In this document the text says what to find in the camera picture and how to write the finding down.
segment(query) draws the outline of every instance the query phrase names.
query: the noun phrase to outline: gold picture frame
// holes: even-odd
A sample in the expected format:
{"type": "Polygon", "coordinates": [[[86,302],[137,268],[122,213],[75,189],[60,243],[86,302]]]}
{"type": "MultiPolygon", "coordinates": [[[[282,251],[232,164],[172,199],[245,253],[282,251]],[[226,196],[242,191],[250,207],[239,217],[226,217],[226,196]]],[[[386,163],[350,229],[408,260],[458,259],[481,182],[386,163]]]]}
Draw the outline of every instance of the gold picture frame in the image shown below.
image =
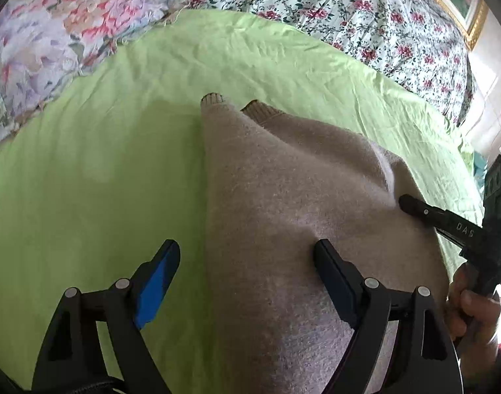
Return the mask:
{"type": "Polygon", "coordinates": [[[486,5],[484,0],[472,0],[471,8],[467,16],[464,17],[451,0],[434,1],[453,19],[464,36],[467,48],[473,50],[488,15],[488,5],[486,5]]]}

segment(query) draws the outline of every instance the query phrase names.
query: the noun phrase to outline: finger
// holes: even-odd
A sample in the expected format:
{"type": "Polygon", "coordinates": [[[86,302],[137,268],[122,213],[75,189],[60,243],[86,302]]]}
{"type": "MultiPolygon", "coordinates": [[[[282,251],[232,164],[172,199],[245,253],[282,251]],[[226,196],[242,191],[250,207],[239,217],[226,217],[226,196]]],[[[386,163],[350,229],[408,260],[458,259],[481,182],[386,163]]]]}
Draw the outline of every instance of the finger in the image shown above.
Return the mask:
{"type": "Polygon", "coordinates": [[[464,290],[460,296],[462,310],[485,326],[495,327],[501,315],[501,304],[493,299],[464,290]]]}
{"type": "Polygon", "coordinates": [[[475,343],[486,345],[490,343],[497,333],[497,325],[481,325],[475,334],[475,343]]]}
{"type": "Polygon", "coordinates": [[[456,338],[460,338],[465,335],[467,325],[456,310],[452,308],[448,308],[446,310],[445,323],[451,340],[455,340],[456,338]]]}
{"type": "Polygon", "coordinates": [[[453,308],[460,307],[460,294],[468,288],[466,264],[460,265],[453,275],[453,282],[449,285],[448,301],[453,308]]]}

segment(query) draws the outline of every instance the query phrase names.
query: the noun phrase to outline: human hand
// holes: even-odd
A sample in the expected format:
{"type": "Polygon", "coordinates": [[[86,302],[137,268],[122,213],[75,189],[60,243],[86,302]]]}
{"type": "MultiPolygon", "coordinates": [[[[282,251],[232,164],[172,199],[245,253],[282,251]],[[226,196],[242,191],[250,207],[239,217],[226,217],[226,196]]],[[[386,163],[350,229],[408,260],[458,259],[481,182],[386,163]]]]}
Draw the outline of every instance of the human hand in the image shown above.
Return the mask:
{"type": "Polygon", "coordinates": [[[451,340],[464,336],[467,324],[461,317],[464,312],[480,323],[473,341],[460,357],[460,370],[466,383],[472,383],[486,374],[497,358],[498,343],[496,337],[501,304],[493,299],[477,295],[468,290],[466,264],[462,264],[449,285],[446,303],[445,322],[451,340]]]}

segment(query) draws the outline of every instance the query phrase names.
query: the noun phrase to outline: pink flower pattern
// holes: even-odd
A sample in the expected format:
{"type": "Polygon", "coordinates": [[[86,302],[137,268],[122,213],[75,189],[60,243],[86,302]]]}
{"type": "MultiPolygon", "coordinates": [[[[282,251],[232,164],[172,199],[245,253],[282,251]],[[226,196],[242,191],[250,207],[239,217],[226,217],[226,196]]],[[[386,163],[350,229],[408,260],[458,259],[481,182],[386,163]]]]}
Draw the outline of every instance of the pink flower pattern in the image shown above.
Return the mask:
{"type": "Polygon", "coordinates": [[[404,23],[404,16],[401,13],[393,12],[391,13],[391,20],[396,23],[404,23]]]}
{"type": "Polygon", "coordinates": [[[205,0],[201,7],[250,11],[331,46],[339,43],[346,54],[404,84],[454,123],[460,124],[469,108],[475,83],[464,40],[432,0],[205,0]],[[395,47],[394,38],[402,47],[395,47]],[[428,80],[431,86],[425,87],[428,80]],[[447,93],[440,92],[443,84],[447,93]]]}
{"type": "Polygon", "coordinates": [[[147,0],[9,0],[0,12],[0,141],[166,11],[147,0]]]}
{"type": "Polygon", "coordinates": [[[16,117],[57,96],[57,84],[93,69],[115,52],[118,40],[168,14],[168,2],[293,25],[405,85],[456,124],[473,96],[464,40],[430,0],[9,0],[0,13],[0,107],[11,114],[1,121],[4,134],[16,117]],[[30,26],[21,31],[23,16],[30,26]],[[12,46],[19,34],[29,37],[23,40],[28,50],[12,46]],[[395,48],[394,38],[401,46],[395,48]],[[35,57],[20,59],[29,53],[35,57]],[[23,77],[28,82],[20,83],[23,77]]]}
{"type": "Polygon", "coordinates": [[[411,50],[411,47],[408,46],[407,44],[404,46],[398,46],[398,55],[403,56],[403,57],[412,57],[413,56],[413,51],[411,50]]]}

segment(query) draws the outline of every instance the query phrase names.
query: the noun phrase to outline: black clamp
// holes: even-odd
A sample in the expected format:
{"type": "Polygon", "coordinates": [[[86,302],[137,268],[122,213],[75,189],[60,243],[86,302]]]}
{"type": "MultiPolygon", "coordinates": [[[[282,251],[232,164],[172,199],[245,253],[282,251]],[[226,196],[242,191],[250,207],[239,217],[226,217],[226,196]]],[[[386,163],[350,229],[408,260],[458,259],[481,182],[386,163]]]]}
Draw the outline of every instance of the black clamp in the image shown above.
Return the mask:
{"type": "Polygon", "coordinates": [[[323,394],[363,394],[375,368],[388,321],[398,320],[391,361],[379,394],[462,394],[457,356],[429,289],[387,289],[363,278],[327,239],[314,264],[343,321],[354,334],[323,394]]]}
{"type": "Polygon", "coordinates": [[[48,327],[33,375],[33,392],[129,394],[170,390],[154,364],[139,330],[153,320],[180,261],[178,244],[167,240],[150,262],[109,289],[63,294],[48,327]],[[108,376],[97,335],[105,321],[124,381],[108,376]]]}
{"type": "MultiPolygon", "coordinates": [[[[449,210],[435,208],[407,194],[399,198],[399,206],[461,247],[460,256],[467,259],[470,289],[483,296],[493,296],[497,285],[501,284],[501,155],[484,179],[482,228],[449,210]]],[[[465,320],[469,324],[467,333],[455,341],[459,355],[477,331],[472,318],[466,316],[465,320]]]]}

